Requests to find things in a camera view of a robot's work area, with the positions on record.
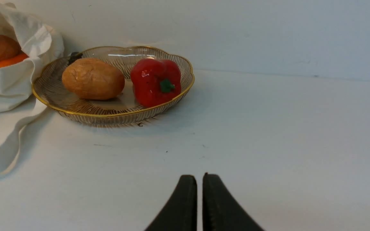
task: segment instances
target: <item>ribbed glass plate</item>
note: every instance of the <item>ribbed glass plate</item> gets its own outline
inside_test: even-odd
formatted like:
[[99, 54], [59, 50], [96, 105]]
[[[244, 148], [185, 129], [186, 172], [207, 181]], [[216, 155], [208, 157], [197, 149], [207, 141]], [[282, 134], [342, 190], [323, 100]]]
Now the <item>ribbed glass plate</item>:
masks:
[[[41, 77], [32, 83], [32, 92], [39, 101], [56, 110], [63, 117], [83, 124], [112, 126], [137, 123], [166, 111], [177, 104], [194, 84], [191, 63], [180, 56], [171, 55], [154, 47], [97, 47], [81, 52], [82, 57], [95, 57], [117, 67], [125, 76], [125, 88], [117, 98], [95, 101], [78, 98], [62, 84], [62, 73], [70, 57], [64, 57], [48, 64]], [[170, 59], [181, 70], [181, 94], [152, 108], [140, 106], [132, 92], [129, 73], [135, 64], [147, 57]]]

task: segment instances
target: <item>orange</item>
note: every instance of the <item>orange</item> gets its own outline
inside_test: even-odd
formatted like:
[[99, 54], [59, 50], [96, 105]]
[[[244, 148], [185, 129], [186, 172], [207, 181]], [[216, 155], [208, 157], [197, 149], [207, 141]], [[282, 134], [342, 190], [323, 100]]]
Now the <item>orange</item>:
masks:
[[27, 54], [20, 53], [19, 55], [15, 56], [13, 58], [9, 58], [9, 59], [1, 61], [0, 62], [0, 68], [1, 67], [8, 67], [8, 66], [20, 63], [26, 58], [28, 58]]

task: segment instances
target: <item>white table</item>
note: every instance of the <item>white table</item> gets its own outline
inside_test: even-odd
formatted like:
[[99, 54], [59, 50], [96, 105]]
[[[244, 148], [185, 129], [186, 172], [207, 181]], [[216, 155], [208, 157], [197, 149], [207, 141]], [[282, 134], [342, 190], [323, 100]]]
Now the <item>white table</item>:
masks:
[[[197, 178], [201, 206], [204, 172], [266, 231], [370, 231], [370, 82], [195, 76], [143, 127], [92, 128], [50, 110], [30, 124], [0, 178], [0, 231], [144, 230], [181, 174]], [[0, 114], [0, 126], [14, 118]]]

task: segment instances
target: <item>cloth bag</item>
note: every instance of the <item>cloth bag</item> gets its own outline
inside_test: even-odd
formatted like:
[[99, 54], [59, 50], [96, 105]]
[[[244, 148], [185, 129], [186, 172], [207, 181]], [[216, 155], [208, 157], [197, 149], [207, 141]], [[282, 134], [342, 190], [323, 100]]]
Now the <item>cloth bag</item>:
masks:
[[31, 94], [31, 82], [49, 62], [62, 57], [62, 37], [40, 20], [0, 3], [0, 35], [18, 41], [29, 58], [0, 68], [0, 112], [8, 111]]
[[[22, 13], [11, 4], [0, 3], [0, 35], [18, 41], [29, 58], [12, 66], [0, 68], [0, 112], [9, 111], [32, 94], [32, 81], [42, 68], [62, 57], [64, 44], [61, 35], [39, 19]], [[19, 150], [19, 132], [37, 118], [46, 106], [35, 103], [33, 110], [12, 127], [0, 131], [0, 174], [14, 161]]]

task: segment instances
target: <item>pepper stem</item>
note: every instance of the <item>pepper stem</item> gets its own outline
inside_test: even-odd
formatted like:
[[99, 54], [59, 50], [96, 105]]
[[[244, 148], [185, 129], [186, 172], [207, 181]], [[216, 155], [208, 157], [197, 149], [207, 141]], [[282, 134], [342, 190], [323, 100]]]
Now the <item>pepper stem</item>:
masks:
[[169, 93], [173, 89], [175, 89], [175, 86], [169, 81], [169, 79], [164, 79], [160, 82], [161, 91], [163, 93]]

